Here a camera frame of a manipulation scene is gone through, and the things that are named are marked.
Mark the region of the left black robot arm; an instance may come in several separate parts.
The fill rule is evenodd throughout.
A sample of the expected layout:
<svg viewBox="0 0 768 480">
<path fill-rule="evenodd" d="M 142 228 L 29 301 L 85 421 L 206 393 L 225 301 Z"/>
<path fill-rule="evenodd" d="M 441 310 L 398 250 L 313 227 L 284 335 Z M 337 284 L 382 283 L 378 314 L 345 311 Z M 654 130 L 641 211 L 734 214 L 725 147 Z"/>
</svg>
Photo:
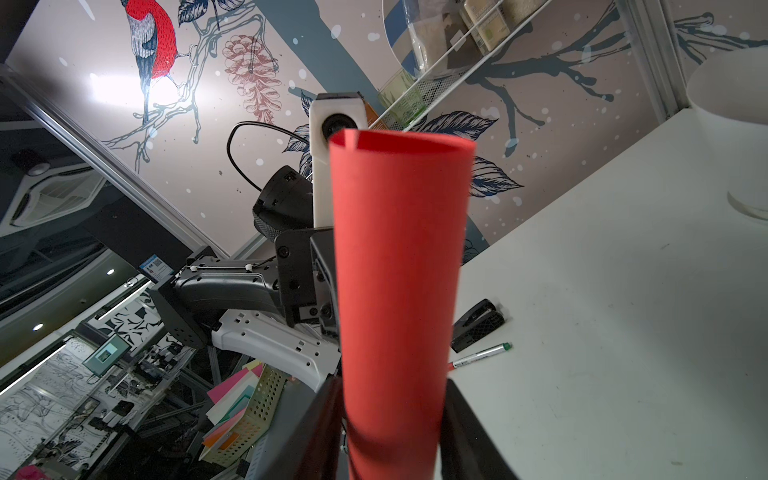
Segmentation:
<svg viewBox="0 0 768 480">
<path fill-rule="evenodd" d="M 149 293 L 183 345 L 259 359 L 314 391 L 341 361 L 333 231 L 317 229 L 312 184 L 289 166 L 253 206 L 275 247 L 266 260 L 222 260 L 203 247 Z"/>
</svg>

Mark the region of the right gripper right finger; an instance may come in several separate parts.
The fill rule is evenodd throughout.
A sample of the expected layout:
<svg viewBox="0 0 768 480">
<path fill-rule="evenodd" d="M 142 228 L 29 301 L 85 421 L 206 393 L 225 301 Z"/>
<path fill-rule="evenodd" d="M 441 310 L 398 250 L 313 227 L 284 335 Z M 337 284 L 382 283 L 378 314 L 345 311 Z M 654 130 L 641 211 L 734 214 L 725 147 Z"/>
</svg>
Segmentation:
<svg viewBox="0 0 768 480">
<path fill-rule="evenodd" d="M 446 384 L 439 445 L 440 473 L 445 480 L 518 480 L 450 379 Z"/>
</svg>

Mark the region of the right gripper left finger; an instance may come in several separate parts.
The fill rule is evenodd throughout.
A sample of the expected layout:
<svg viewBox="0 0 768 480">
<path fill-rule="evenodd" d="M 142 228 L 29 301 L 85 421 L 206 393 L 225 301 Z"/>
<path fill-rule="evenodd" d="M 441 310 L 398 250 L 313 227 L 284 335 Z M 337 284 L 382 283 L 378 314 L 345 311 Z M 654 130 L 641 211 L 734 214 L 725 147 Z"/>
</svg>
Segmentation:
<svg viewBox="0 0 768 480">
<path fill-rule="evenodd" d="M 342 379 L 328 376 L 299 425 L 258 479 L 335 479 L 343 416 Z"/>
</svg>

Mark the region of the red square paper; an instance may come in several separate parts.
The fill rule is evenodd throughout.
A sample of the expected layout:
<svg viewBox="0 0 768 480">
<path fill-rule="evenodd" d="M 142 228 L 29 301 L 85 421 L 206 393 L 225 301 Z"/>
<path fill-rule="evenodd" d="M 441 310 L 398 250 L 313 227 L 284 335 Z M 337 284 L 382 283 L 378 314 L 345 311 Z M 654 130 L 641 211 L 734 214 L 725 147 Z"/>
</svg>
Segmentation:
<svg viewBox="0 0 768 480">
<path fill-rule="evenodd" d="M 349 473 L 429 479 L 475 144 L 347 129 L 329 149 Z"/>
</svg>

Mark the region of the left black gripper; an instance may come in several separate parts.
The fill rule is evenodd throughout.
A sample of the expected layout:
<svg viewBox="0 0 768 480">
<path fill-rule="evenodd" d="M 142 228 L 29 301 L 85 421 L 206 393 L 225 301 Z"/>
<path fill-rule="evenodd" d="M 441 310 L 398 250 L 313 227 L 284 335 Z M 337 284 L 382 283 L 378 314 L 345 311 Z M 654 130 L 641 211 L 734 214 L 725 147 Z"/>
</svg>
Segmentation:
<svg viewBox="0 0 768 480">
<path fill-rule="evenodd" d="M 317 324 L 340 337 L 333 228 L 285 231 L 276 238 L 279 295 L 286 323 Z"/>
</svg>

